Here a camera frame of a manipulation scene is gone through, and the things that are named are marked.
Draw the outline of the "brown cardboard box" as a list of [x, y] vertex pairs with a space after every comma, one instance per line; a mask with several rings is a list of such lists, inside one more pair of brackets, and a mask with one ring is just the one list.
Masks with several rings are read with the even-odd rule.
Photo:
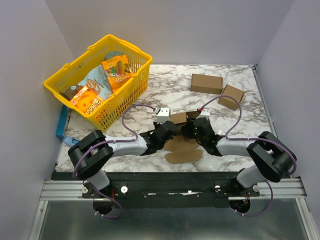
[[187, 123], [187, 120], [196, 118], [198, 115], [197, 111], [188, 111], [175, 113], [170, 116], [170, 121], [177, 126], [178, 132], [163, 148], [164, 150], [169, 151], [169, 153], [164, 156], [168, 163], [184, 164], [196, 162], [201, 159], [203, 151], [198, 149], [199, 144], [196, 139], [184, 137], [181, 130], [181, 127]]

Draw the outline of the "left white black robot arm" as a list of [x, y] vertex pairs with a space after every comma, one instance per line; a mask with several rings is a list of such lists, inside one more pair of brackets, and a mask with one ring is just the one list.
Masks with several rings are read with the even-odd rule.
[[169, 120], [135, 138], [105, 136], [101, 130], [95, 130], [67, 152], [74, 166], [72, 177], [87, 180], [99, 197], [107, 197], [111, 191], [111, 180], [102, 167], [109, 159], [154, 154], [163, 149], [177, 132], [177, 126]]

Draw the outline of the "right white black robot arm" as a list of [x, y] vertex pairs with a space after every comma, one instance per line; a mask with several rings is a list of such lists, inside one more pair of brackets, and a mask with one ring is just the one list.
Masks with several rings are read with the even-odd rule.
[[278, 183], [297, 168], [295, 154], [269, 131], [256, 138], [229, 138], [216, 134], [210, 121], [199, 117], [188, 119], [181, 132], [186, 138], [196, 139], [212, 156], [243, 156], [253, 160], [254, 165], [241, 169], [228, 184], [230, 192], [236, 196], [260, 182]]

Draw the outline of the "large folded cardboard box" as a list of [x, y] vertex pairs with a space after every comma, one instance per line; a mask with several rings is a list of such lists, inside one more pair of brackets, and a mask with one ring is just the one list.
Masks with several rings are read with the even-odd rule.
[[221, 94], [223, 90], [223, 78], [203, 74], [192, 74], [190, 91], [206, 94]]

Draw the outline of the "small folded cardboard box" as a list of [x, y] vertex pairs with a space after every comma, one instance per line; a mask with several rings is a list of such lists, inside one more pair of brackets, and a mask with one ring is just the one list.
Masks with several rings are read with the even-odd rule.
[[238, 103], [243, 99], [245, 92], [239, 88], [227, 84], [221, 93], [224, 97], [218, 100], [218, 103], [233, 111], [239, 108]]

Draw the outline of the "blue flat box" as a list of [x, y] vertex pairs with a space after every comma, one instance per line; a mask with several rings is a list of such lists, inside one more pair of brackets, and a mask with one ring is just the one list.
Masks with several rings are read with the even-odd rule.
[[65, 127], [67, 124], [67, 119], [69, 115], [69, 108], [66, 105], [63, 105], [61, 108], [58, 124], [55, 131], [55, 136], [63, 140], [65, 138]]

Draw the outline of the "yellow plastic shopping basket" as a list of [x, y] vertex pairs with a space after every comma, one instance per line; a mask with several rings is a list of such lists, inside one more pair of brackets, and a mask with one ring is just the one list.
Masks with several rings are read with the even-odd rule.
[[[133, 76], [116, 92], [108, 82], [101, 63], [112, 51], [123, 53]], [[106, 131], [123, 112], [147, 89], [152, 57], [140, 48], [108, 34], [89, 46], [85, 53], [47, 78], [43, 85], [61, 103], [83, 116], [99, 130]], [[87, 87], [102, 99], [100, 104], [77, 107], [71, 99], [81, 88]]]

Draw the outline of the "orange mango snack bag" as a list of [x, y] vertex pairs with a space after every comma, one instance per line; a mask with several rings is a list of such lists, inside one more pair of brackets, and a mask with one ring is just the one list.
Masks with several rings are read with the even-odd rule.
[[116, 93], [134, 74], [125, 54], [104, 60], [101, 66], [113, 93]]

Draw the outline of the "orange apple snack bag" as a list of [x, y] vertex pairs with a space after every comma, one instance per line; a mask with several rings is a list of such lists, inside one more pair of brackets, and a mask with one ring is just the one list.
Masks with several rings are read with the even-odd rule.
[[84, 114], [91, 115], [103, 101], [104, 100], [99, 95], [87, 86], [84, 86], [69, 102]]

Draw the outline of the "light blue bread bag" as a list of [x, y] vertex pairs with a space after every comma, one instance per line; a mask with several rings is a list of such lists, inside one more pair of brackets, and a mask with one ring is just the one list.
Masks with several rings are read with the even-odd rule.
[[108, 99], [110, 95], [113, 94], [111, 85], [101, 65], [92, 69], [76, 86], [77, 92], [87, 86], [103, 100]]

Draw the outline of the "light blue small carton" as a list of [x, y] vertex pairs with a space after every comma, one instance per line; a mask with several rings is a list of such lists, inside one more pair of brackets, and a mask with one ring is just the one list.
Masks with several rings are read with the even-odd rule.
[[76, 145], [79, 142], [79, 140], [67, 135], [63, 138], [62, 142], [68, 145], [69, 147], [72, 147]]

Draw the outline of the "green round snack pack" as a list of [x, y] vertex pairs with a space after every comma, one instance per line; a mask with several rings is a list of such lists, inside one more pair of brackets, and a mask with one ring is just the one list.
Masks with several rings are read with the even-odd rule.
[[104, 60], [108, 61], [111, 60], [114, 57], [118, 57], [118, 56], [123, 56], [124, 53], [122, 51], [118, 51], [118, 50], [112, 50], [112, 51], [108, 51], [105, 55], [104, 55]]

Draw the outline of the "dark brown snack pack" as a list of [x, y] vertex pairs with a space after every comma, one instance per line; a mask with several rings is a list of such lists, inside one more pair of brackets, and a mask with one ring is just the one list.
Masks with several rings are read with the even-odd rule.
[[68, 88], [65, 92], [60, 92], [59, 94], [70, 101], [77, 94], [77, 90]]

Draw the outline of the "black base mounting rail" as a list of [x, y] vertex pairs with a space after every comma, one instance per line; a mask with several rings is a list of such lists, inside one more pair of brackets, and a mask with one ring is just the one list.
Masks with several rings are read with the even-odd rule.
[[252, 187], [241, 190], [235, 186], [235, 172], [110, 172], [111, 185], [105, 195], [116, 205], [96, 193], [87, 181], [77, 181], [70, 172], [54, 172], [52, 181], [68, 184], [78, 190], [77, 200], [92, 201], [100, 213], [123, 209], [161, 208], [228, 208], [248, 210], [250, 198], [260, 195]]

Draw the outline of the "aluminium extrusion frame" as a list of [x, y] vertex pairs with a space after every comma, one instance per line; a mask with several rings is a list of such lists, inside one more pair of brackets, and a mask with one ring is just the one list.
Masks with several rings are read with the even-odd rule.
[[[256, 191], [251, 191], [244, 196], [230, 196], [230, 201], [245, 200], [266, 200], [274, 199], [305, 199], [307, 193], [300, 178], [285, 178], [278, 183], [259, 182], [253, 187]], [[69, 180], [46, 180], [43, 183], [40, 200], [41, 201], [101, 201], [102, 197], [90, 193], [84, 189], [81, 181]]]

